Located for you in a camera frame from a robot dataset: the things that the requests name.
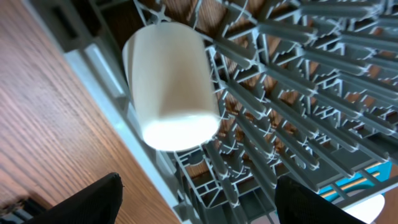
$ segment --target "white mug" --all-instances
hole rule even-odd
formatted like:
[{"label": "white mug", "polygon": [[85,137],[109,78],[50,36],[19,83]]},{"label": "white mug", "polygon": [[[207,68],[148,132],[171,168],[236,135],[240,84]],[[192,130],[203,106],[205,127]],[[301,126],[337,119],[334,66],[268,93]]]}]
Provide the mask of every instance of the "white mug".
[{"label": "white mug", "polygon": [[163,22],[141,28],[124,45],[123,63],[149,146],[190,149],[217,132],[220,113],[205,47],[191,27]]}]

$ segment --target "yellow stripe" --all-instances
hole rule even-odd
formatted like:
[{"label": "yellow stripe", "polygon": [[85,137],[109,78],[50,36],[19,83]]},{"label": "yellow stripe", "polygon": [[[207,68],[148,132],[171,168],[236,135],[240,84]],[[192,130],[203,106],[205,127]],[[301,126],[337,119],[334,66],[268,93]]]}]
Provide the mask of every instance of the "yellow stripe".
[{"label": "yellow stripe", "polygon": [[368,167],[365,168],[365,169],[370,169],[370,168],[376,167],[376,166],[378,166],[378,165],[380,165],[380,164],[381,164],[381,162],[377,162],[377,163],[375,163],[375,164],[373,164],[373,165],[368,166]]},{"label": "yellow stripe", "polygon": [[[372,173],[372,176],[373,176],[373,177],[377,177],[378,175],[380,175],[380,172],[379,172],[379,171],[376,171],[376,172]],[[353,187],[353,186],[355,186],[355,185],[361,184],[361,183],[363,183],[363,182],[365,182],[365,181],[367,181],[367,179],[366,179],[365,177],[362,177],[362,178],[360,178],[360,179],[358,179],[358,180],[355,180],[355,181],[353,181],[353,182],[350,182],[350,183],[347,183],[347,184],[343,185],[343,186],[341,187],[341,189],[342,189],[342,190],[346,190],[346,189],[348,189],[348,188],[350,188],[350,187]],[[325,197],[329,197],[329,196],[331,196],[331,195],[333,195],[333,194],[335,194],[335,193],[336,193],[335,190],[331,190],[331,191],[328,191],[328,192],[325,192],[325,193],[321,194],[321,196],[322,196],[323,198],[325,198]]]}]

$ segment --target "wood grain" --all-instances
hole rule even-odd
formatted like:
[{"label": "wood grain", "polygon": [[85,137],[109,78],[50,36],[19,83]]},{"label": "wood grain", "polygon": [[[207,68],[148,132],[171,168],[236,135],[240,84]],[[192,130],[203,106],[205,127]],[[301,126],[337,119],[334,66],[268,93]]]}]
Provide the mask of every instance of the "wood grain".
[{"label": "wood grain", "polygon": [[177,223],[22,3],[0,0],[0,204],[56,205],[109,172],[125,186],[117,223]]}]

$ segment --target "gray plastic rack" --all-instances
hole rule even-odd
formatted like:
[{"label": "gray plastic rack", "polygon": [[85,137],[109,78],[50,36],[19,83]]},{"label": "gray plastic rack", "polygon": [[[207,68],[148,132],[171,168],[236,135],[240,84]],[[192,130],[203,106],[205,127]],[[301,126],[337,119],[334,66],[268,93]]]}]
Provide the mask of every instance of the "gray plastic rack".
[{"label": "gray plastic rack", "polygon": [[[248,0],[212,1],[227,8],[214,37],[197,29],[202,0],[186,24],[205,41],[220,117],[230,125],[175,153],[151,149],[137,132],[121,50],[103,15],[126,0],[88,0],[100,32],[90,31],[71,0],[25,3],[182,223],[271,219],[281,175],[314,192],[332,186],[344,198],[340,208],[397,187],[398,176],[381,182],[366,167],[398,162],[398,1],[269,0],[258,16],[246,10]],[[144,26],[172,21],[159,0],[151,8],[133,2]],[[230,31],[241,19],[249,25]],[[280,39],[273,53],[267,36]],[[379,69],[376,78],[371,67]],[[251,89],[242,85],[254,77]],[[277,80],[272,90],[264,88],[267,77]],[[282,95],[291,91],[297,97],[288,104]],[[231,97],[238,111],[227,109]],[[276,125],[273,112],[283,117]],[[199,164],[209,171],[191,178],[188,168]],[[335,183],[357,172],[373,186],[347,196]]]}]

